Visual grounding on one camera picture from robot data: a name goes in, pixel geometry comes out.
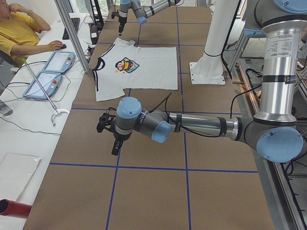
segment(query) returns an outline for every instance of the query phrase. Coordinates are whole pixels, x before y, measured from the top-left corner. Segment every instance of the person's arm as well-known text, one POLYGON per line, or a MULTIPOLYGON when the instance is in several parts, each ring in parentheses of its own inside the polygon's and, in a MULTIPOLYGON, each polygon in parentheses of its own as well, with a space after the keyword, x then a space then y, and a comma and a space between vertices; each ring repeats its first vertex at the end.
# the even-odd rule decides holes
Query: person's arm
POLYGON ((27 15, 29 15, 31 18, 34 19, 34 21, 38 24, 38 26, 42 29, 42 30, 50 30, 50 25, 38 14, 34 13, 32 10, 19 5, 18 3, 12 3, 10 5, 10 9, 13 13, 16 12, 23 12, 26 13, 27 15))
POLYGON ((31 55, 39 54, 47 51, 54 51, 61 49, 63 43, 61 41, 52 41, 47 45, 38 45, 38 46, 20 46, 14 45, 11 49, 11 53, 20 54, 20 55, 31 55))

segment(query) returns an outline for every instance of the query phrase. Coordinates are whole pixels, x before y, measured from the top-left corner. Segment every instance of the person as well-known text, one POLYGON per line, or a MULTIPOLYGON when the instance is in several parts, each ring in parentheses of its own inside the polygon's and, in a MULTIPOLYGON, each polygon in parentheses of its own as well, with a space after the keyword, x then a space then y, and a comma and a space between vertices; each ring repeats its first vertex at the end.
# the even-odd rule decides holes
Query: person
POLYGON ((47 45, 37 45, 37 33, 50 30, 49 24, 32 10, 18 4, 8 4, 0 0, 0 50, 11 56, 19 67, 22 58, 31 54, 61 49, 61 41, 52 41, 47 45))

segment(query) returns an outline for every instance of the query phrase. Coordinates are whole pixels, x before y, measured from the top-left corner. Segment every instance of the white desk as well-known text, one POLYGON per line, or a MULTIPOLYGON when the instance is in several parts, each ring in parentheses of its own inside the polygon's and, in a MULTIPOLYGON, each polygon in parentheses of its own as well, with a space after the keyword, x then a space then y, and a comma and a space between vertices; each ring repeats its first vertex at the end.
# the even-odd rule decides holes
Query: white desk
MULTIPOLYGON (((71 14, 71 17, 80 17, 80 26, 78 31, 78 37, 85 52, 88 44, 91 43, 89 26, 83 23, 83 19, 86 14, 71 14)), ((62 40, 64 31, 64 25, 61 20, 57 19, 51 25, 51 30, 47 31, 39 42, 39 45, 48 44, 53 40, 60 40, 67 45, 67 48, 63 51, 74 51, 70 40, 62 40)), ((28 63, 37 61, 47 61, 52 52, 46 52, 36 55, 31 55, 28 59, 28 63)), ((31 69, 36 74, 43 68, 43 64, 31 65, 31 69)), ((77 62, 67 73, 67 78, 70 79, 71 83, 68 87, 68 91, 60 102, 55 102, 57 108, 65 108, 70 110, 72 101, 74 100, 78 88, 83 78, 83 69, 80 62, 77 62)), ((62 82, 57 92, 51 97, 53 101, 58 101, 64 95, 69 80, 63 76, 62 82)), ((28 82, 33 80, 29 74, 27 68, 22 68, 18 71, 11 82, 28 82)), ((25 84, 12 84, 10 89, 18 97, 22 97, 22 94, 26 90, 27 85, 25 84)), ((16 97, 9 91, 5 90, 1 95, 1 100, 9 101, 16 99, 16 97)), ((8 121, 12 121, 23 128, 30 129, 32 131, 44 131, 52 133, 61 133, 68 117, 67 114, 58 115, 55 118, 56 126, 53 127, 51 123, 51 115, 54 109, 48 101, 35 101, 35 100, 16 100, 6 103, 10 108, 13 109, 13 114, 4 117, 8 121)), ((49 165, 51 156, 58 142, 59 136, 42 133, 31 133, 23 131, 20 128, 0 119, 0 140, 1 140, 1 152, 0 161, 6 152, 18 153, 24 155, 34 155, 42 157, 42 161, 34 173, 29 185, 23 192, 19 202, 26 204, 33 204, 36 194, 39 190, 40 184, 43 180, 47 167, 49 165)), ((24 226, 25 219, 10 218, 0 216, 0 229, 10 230, 21 230, 24 226)))

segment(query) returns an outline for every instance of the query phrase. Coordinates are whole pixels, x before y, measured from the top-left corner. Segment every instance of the red cylinder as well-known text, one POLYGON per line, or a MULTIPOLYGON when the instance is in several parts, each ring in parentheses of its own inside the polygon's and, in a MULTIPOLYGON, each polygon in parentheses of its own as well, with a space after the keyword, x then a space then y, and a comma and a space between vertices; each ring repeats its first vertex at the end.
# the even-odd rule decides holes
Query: red cylinder
POLYGON ((12 200, 0 200, 0 215, 27 219, 32 206, 12 200))

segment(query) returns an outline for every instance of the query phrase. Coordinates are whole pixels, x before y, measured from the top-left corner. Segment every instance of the blue joint cap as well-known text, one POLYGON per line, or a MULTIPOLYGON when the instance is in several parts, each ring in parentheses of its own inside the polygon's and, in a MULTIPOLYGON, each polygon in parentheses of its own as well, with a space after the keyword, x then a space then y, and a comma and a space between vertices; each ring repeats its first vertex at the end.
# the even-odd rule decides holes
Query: blue joint cap
POLYGON ((144 23, 146 23, 147 22, 147 18, 145 18, 145 17, 139 17, 138 18, 138 22, 139 22, 139 24, 144 24, 144 23))
POLYGON ((125 97, 120 100, 116 113, 124 119, 132 119, 137 117, 142 111, 142 105, 138 99, 134 97, 125 97))
POLYGON ((266 37, 265 33, 262 30, 253 30, 244 28, 244 35, 245 37, 249 38, 262 38, 266 37))
POLYGON ((274 0, 275 4, 283 11, 289 13, 307 13, 306 0, 274 0))
POLYGON ((283 163, 296 157, 301 152, 303 145, 303 138, 296 129, 278 127, 260 137, 257 152, 269 161, 283 163))
POLYGON ((166 141, 172 127, 166 121, 162 121, 153 131, 152 140, 162 144, 166 141))
POLYGON ((120 0, 120 3, 123 5, 128 5, 130 3, 130 0, 120 0))

